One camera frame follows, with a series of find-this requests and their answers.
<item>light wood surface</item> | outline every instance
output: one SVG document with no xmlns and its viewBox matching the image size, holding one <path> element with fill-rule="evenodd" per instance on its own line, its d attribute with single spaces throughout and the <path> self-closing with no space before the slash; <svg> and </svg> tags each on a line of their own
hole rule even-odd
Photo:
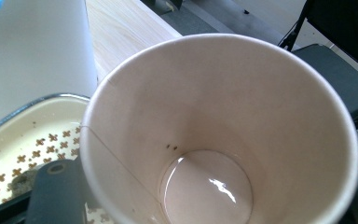
<svg viewBox="0 0 358 224">
<path fill-rule="evenodd" d="M 131 55 L 181 35 L 140 0 L 87 0 L 99 82 Z"/>
</svg>

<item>paper cup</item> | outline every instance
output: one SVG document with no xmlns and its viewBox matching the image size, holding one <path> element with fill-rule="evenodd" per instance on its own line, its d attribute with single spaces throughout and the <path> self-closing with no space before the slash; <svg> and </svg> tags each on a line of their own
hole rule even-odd
<svg viewBox="0 0 358 224">
<path fill-rule="evenodd" d="M 122 63 L 91 98 L 81 159 L 117 223 L 332 223 L 358 179 L 334 90 L 239 35 L 183 37 Z"/>
</svg>

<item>cup bottom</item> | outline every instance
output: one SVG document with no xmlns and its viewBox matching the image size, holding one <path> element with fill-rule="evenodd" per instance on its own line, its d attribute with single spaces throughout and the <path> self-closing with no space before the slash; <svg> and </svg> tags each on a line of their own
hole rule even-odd
<svg viewBox="0 0 358 224">
<path fill-rule="evenodd" d="M 228 156 L 212 150 L 188 152 L 177 159 L 165 173 L 160 192 L 172 224 L 243 224 L 252 212 L 246 173 Z"/>
</svg>

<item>chair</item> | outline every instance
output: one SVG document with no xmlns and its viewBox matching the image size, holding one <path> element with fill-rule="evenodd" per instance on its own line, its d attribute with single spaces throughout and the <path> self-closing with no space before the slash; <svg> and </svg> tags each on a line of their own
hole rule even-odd
<svg viewBox="0 0 358 224">
<path fill-rule="evenodd" d="M 358 63 L 358 0 L 308 0 L 281 48 L 292 51 L 305 19 Z M 313 44 L 292 52 L 333 86 L 358 129 L 358 72 L 326 46 Z"/>
</svg>

